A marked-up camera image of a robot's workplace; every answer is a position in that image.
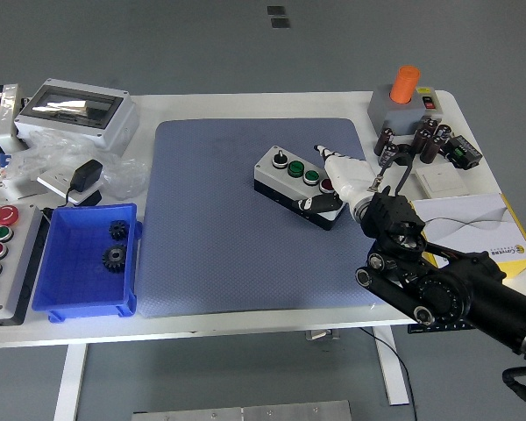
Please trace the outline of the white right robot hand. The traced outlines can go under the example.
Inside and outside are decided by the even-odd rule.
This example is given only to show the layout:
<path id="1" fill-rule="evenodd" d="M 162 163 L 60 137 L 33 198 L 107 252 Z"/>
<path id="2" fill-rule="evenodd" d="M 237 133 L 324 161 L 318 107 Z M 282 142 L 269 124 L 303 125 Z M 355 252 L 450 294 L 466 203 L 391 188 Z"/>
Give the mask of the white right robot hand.
<path id="1" fill-rule="evenodd" d="M 371 166 L 367 161 L 331 151 L 325 146 L 316 145 L 315 149 L 323 158 L 324 170 L 334 192 L 293 201 L 293 207 L 317 214 L 336 211 L 347 203 L 352 218 L 360 223 L 376 192 L 376 188 L 373 188 L 376 175 Z"/>

